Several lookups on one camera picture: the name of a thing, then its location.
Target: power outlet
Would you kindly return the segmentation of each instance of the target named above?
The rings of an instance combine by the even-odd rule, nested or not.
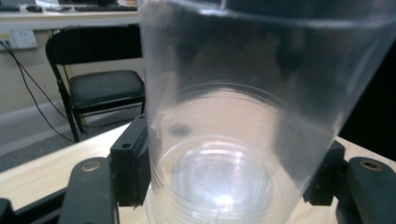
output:
[[[10,31],[1,31],[0,30],[0,41],[7,41],[9,46],[12,49],[17,49],[17,44],[15,43],[14,37]],[[0,50],[6,50],[3,45],[0,45]]]
[[[12,31],[11,33],[18,49],[37,48],[38,45],[33,30]]]

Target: chair seat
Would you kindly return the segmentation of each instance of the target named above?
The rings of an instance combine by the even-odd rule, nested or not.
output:
[[[90,73],[70,79],[70,104],[79,113],[141,102],[144,97],[144,83],[135,71]]]

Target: transparent plastic container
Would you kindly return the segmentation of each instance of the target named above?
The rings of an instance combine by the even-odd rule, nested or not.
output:
[[[391,1],[140,2],[150,223],[285,223],[395,38]]]

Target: chair backrest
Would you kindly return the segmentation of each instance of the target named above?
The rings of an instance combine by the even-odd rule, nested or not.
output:
[[[141,58],[138,26],[70,27],[54,34],[46,46],[51,64],[94,63]]]

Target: black chair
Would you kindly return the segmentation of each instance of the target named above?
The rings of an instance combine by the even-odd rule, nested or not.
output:
[[[83,116],[137,103],[142,103],[141,113],[144,112],[144,83],[135,71],[105,71],[71,77],[67,80],[69,91],[59,71],[59,68],[69,64],[141,58],[138,26],[65,28],[49,39],[46,53],[75,142],[79,138],[73,117],[83,133],[80,119]]]

